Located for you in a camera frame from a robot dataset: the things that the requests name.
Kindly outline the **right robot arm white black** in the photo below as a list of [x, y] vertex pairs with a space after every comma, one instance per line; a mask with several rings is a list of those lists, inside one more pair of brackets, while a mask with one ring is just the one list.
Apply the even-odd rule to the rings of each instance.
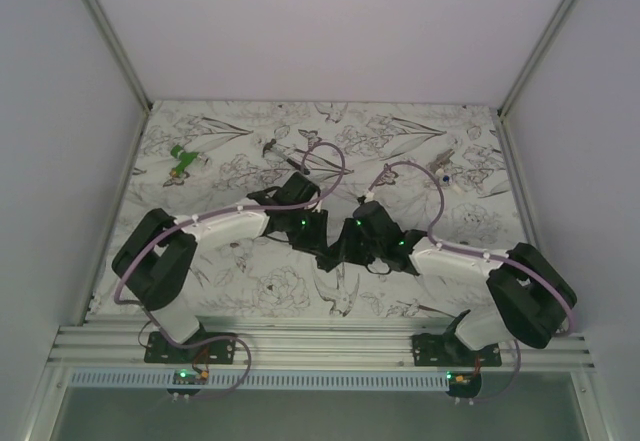
[[376, 201], [361, 204], [344, 222], [338, 240], [317, 258], [330, 271], [350, 263], [384, 263], [391, 271], [438, 276], [485, 286], [487, 306], [465, 308], [447, 328], [443, 352], [462, 366], [488, 345], [516, 340], [544, 349], [562, 327], [570, 328], [574, 290], [532, 245], [506, 251], [447, 244], [427, 231], [404, 231]]

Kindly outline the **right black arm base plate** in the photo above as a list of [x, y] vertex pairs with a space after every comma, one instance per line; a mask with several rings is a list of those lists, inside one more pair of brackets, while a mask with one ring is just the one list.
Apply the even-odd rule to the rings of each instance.
[[473, 368], [500, 367], [502, 358], [497, 344], [471, 350], [455, 336], [416, 334], [411, 337], [411, 351], [415, 366]]

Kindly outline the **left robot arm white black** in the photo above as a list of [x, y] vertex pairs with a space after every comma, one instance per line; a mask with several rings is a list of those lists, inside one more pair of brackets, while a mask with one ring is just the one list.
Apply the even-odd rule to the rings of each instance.
[[200, 248], [215, 249], [244, 239], [283, 232], [290, 244], [311, 232], [321, 188], [296, 172], [281, 187], [248, 195], [218, 211], [171, 216], [161, 208], [147, 212], [112, 261], [119, 277], [114, 301], [124, 305], [129, 290], [168, 341], [179, 361], [197, 360], [204, 350], [204, 328], [182, 295]]

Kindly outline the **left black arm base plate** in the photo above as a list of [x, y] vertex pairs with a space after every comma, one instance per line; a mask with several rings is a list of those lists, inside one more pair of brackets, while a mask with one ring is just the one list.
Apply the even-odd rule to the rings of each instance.
[[152, 332], [147, 340], [143, 360], [147, 364], [225, 364], [233, 362], [234, 336], [217, 340], [208, 345], [184, 349], [173, 346], [160, 332]]

